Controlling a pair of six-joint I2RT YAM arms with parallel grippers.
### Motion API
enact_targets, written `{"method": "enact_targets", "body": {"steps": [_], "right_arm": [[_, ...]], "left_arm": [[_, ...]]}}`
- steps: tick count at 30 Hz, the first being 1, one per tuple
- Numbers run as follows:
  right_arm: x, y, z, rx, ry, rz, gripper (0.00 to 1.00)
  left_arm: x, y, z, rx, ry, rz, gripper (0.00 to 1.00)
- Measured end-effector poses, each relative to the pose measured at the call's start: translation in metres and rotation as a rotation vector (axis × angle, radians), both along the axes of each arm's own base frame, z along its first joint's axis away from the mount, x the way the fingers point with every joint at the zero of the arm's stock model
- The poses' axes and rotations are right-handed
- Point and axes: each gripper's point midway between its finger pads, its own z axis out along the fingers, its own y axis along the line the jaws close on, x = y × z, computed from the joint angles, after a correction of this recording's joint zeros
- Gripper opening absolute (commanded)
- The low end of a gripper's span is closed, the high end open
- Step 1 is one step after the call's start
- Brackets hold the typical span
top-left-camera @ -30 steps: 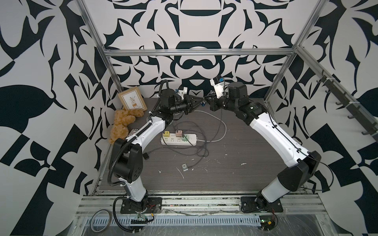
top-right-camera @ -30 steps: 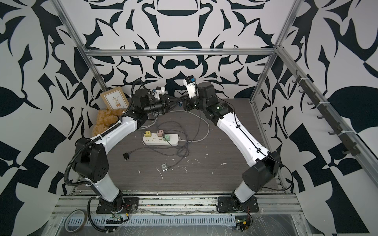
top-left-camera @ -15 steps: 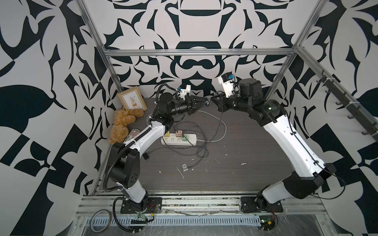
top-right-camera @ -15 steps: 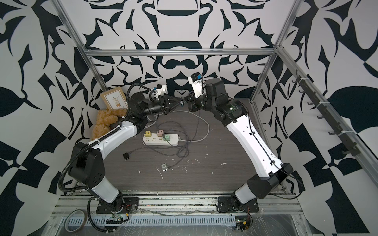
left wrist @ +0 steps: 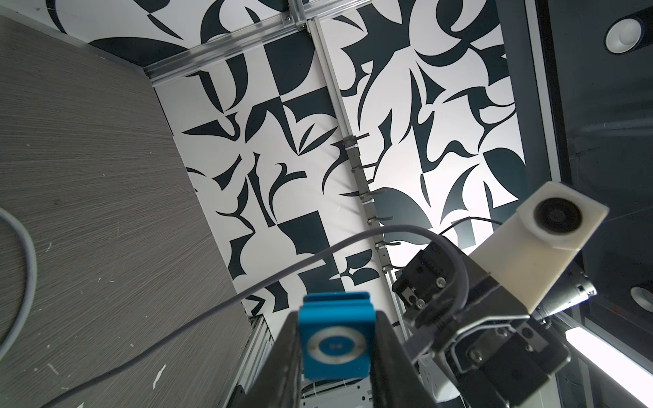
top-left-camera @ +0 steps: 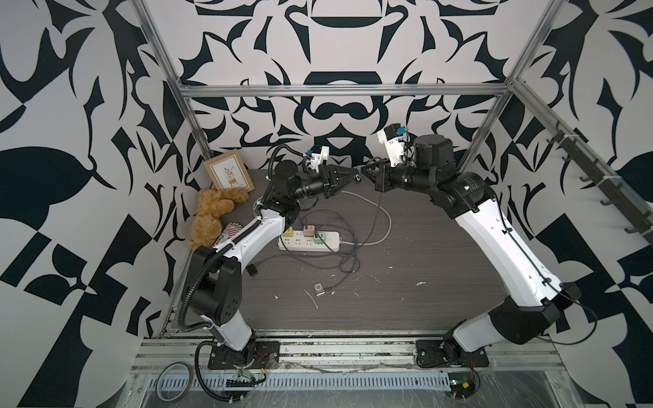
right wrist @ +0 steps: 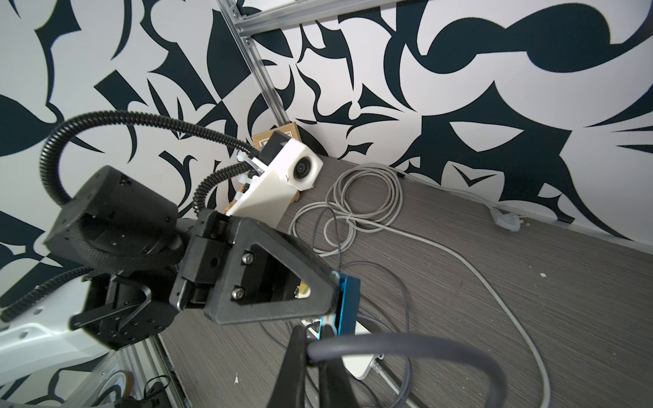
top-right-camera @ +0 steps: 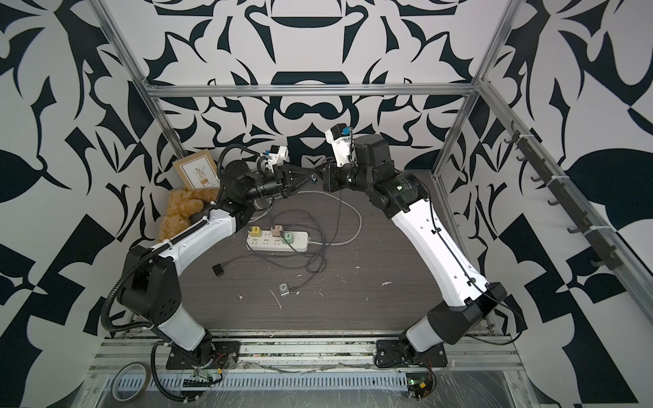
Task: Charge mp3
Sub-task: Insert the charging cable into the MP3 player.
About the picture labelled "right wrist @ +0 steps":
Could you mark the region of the blue mp3 player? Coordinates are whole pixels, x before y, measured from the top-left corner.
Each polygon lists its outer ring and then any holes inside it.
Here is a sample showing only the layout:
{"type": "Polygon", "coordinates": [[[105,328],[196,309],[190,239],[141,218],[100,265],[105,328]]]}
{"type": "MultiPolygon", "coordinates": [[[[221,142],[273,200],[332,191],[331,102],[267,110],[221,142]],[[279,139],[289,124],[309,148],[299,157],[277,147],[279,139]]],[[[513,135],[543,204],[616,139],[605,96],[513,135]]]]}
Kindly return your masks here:
{"type": "Polygon", "coordinates": [[[320,320],[319,340],[326,338],[327,327],[330,326],[336,337],[354,335],[357,316],[360,309],[361,281],[353,276],[333,272],[338,284],[336,309],[333,314],[323,316],[320,320]]]}

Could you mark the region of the dark usb cable green charger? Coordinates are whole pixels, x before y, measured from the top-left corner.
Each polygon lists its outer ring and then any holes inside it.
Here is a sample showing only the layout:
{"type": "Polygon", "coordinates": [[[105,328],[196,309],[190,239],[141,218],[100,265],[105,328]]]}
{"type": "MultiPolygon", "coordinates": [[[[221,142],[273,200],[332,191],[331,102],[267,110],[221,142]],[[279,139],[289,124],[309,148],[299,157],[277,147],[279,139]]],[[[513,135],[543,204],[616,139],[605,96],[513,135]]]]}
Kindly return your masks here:
{"type": "MultiPolygon", "coordinates": [[[[508,396],[508,380],[498,362],[490,355],[458,341],[429,337],[416,333],[384,333],[351,335],[358,351],[353,355],[398,355],[408,359],[442,360],[473,367],[489,381],[486,407],[502,407],[508,396]]],[[[307,355],[317,362],[320,340],[308,345],[307,355]]]]}

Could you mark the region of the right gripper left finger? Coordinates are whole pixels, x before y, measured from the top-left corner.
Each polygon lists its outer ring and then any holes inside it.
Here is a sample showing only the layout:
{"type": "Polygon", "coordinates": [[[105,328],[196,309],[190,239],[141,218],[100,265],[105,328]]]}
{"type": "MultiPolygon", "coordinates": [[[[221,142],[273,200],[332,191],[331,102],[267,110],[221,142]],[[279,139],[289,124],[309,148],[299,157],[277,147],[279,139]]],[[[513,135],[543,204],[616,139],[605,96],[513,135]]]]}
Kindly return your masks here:
{"type": "Polygon", "coordinates": [[[305,326],[295,326],[287,342],[268,408],[305,407],[308,337],[305,326]]]}

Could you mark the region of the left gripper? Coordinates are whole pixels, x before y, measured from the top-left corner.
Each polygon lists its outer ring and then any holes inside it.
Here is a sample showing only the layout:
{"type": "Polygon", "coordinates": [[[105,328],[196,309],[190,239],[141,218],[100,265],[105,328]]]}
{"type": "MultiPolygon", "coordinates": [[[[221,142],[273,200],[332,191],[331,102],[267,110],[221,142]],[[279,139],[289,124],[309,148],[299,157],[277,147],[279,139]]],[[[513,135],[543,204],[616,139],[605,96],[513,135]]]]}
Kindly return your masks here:
{"type": "Polygon", "coordinates": [[[219,325],[320,317],[336,309],[333,271],[302,241],[258,220],[204,210],[177,221],[185,245],[168,302],[219,325]],[[296,299],[300,282],[311,288],[296,299]]]}

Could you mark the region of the yellow usb charger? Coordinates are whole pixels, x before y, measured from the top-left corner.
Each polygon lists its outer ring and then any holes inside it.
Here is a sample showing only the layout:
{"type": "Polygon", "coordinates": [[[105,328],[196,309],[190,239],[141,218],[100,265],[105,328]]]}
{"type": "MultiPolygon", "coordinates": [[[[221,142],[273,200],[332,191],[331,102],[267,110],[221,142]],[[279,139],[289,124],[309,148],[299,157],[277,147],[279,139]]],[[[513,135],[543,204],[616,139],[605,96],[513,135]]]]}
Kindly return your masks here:
{"type": "Polygon", "coordinates": [[[294,290],[296,299],[307,299],[311,295],[311,288],[305,283],[300,282],[294,290]]]}

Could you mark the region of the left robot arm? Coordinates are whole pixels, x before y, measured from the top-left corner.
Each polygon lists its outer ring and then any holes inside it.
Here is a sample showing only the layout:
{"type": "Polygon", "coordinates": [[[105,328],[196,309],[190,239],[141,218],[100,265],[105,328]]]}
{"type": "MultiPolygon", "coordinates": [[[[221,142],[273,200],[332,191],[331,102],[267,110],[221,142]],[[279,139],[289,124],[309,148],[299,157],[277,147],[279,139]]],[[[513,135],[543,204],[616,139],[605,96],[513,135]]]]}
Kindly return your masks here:
{"type": "Polygon", "coordinates": [[[2,312],[2,382],[139,343],[186,309],[200,309],[220,325],[330,316],[336,331],[345,331],[342,278],[277,229],[321,169],[308,146],[278,130],[255,148],[196,124],[125,110],[58,125],[39,161],[44,189],[61,209],[45,245],[77,267],[2,312]],[[84,131],[110,125],[196,136],[236,149],[238,159],[198,185],[194,219],[110,166],[68,194],[60,177],[65,147],[84,131]]]}

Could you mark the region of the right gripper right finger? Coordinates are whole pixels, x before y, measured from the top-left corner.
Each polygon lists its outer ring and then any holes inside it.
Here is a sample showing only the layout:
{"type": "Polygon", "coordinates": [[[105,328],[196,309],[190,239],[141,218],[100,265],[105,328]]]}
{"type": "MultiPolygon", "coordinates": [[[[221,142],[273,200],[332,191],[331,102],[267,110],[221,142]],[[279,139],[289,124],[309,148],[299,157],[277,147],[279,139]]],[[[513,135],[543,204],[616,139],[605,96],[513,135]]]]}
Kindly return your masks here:
{"type": "Polygon", "coordinates": [[[337,337],[331,326],[322,326],[317,346],[319,367],[319,402],[321,407],[359,407],[349,372],[342,357],[353,355],[358,348],[353,336],[337,337]]]}

